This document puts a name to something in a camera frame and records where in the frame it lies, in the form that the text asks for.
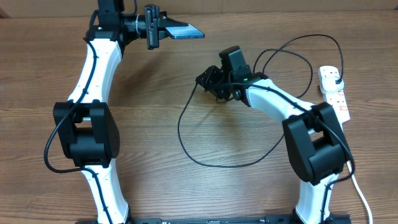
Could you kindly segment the Samsung Galaxy smartphone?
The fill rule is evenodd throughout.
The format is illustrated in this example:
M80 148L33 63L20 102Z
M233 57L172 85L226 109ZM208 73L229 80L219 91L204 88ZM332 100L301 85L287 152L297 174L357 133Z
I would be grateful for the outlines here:
M203 39L205 34L191 24L180 27L166 27L172 39Z

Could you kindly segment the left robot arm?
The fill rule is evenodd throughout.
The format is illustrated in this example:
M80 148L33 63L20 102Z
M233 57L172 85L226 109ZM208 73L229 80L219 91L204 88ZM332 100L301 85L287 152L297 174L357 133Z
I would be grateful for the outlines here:
M65 102L53 107L55 129L44 149L48 169L49 148L55 136L63 153L71 159L90 187L98 216L95 223L132 223L131 210L123 197L116 169L120 149L119 130L108 106L114 73L126 46L137 39L146 40L149 50L165 38L202 39L195 26L171 19L158 6L148 4L142 15L124 13L123 1L98 1L85 35L85 64L75 89Z

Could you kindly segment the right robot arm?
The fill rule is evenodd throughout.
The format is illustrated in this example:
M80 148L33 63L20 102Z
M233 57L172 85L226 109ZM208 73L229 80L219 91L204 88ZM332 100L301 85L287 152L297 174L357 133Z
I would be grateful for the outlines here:
M302 101L251 71L239 46L219 53L221 67L208 67L195 81L217 98L234 98L282 125L289 162L300 179L292 213L266 215L266 223L351 223L349 215L329 211L333 186L347 161L353 161L332 105Z

